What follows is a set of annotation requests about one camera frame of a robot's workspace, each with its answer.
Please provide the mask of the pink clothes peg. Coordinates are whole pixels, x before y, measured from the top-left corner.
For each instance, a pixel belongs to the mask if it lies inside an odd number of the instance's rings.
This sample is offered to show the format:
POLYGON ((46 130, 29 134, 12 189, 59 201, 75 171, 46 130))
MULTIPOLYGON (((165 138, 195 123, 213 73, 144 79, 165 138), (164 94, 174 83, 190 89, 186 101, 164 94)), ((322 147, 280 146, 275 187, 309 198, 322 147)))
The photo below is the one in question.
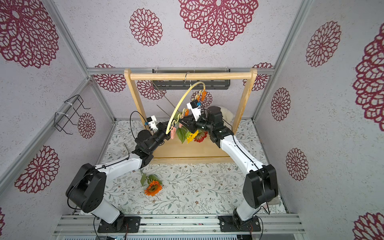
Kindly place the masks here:
POLYGON ((176 127, 171 127, 170 129, 170 136, 171 136, 171 139, 173 140, 176 136, 177 136, 177 128, 176 127))

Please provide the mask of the orange artificial flower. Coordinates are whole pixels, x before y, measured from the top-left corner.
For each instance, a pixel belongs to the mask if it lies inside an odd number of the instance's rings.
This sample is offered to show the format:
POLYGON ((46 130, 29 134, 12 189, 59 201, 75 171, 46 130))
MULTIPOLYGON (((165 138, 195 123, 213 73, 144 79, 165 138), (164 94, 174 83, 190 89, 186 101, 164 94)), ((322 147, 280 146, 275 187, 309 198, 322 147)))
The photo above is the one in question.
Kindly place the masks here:
POLYGON ((144 194, 146 196, 154 197, 163 189, 163 183, 156 175, 148 175, 139 168, 129 167, 129 170, 140 174, 140 185, 145 188, 144 194))

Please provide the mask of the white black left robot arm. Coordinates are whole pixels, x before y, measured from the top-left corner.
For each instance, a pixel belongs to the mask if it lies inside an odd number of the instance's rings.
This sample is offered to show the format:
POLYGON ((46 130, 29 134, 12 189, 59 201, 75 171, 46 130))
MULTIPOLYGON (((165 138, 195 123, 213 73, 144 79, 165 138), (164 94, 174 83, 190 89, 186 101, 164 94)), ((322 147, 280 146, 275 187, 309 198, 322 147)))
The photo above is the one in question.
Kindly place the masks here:
POLYGON ((107 183, 132 171, 146 167, 154 158, 154 151, 170 139, 166 123, 158 123, 152 134, 142 130, 135 139, 136 147, 127 157, 103 165, 84 164, 70 183, 66 197, 84 213, 90 213, 105 223, 114 224, 123 215, 104 198, 107 183))

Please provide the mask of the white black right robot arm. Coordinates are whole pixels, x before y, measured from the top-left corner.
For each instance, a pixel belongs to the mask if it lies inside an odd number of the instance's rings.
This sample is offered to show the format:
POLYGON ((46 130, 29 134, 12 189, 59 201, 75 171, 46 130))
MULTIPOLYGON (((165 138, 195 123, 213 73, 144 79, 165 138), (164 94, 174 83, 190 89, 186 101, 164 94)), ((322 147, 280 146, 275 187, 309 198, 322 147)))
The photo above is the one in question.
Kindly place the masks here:
POLYGON ((211 141, 231 157, 245 175, 244 200, 234 210, 233 221, 239 227, 252 220, 262 207, 279 195, 276 169, 253 157, 239 142, 233 131, 224 124, 221 108, 210 107, 204 113, 200 106, 188 107, 192 112, 179 122, 192 134, 197 130, 208 132, 211 141))

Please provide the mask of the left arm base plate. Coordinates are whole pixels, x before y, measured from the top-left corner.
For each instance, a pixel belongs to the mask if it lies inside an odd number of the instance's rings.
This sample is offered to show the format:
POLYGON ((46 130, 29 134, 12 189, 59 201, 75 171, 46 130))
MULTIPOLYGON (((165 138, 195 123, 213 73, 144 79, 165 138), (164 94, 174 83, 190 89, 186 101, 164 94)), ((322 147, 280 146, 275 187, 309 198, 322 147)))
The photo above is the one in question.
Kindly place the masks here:
POLYGON ((111 224, 101 220, 97 233, 138 233, 141 219, 141 217, 119 216, 117 220, 111 224))

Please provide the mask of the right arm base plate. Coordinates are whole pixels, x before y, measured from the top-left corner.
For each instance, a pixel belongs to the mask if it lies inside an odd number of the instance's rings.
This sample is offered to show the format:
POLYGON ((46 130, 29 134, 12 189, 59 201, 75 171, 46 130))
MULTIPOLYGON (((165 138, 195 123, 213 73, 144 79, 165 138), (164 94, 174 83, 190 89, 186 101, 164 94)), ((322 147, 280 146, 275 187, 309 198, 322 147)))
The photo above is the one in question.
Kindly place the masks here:
POLYGON ((257 217, 242 221, 236 216, 218 216, 218 220, 220 221, 221 232, 224 233, 262 231, 262 224, 257 217))

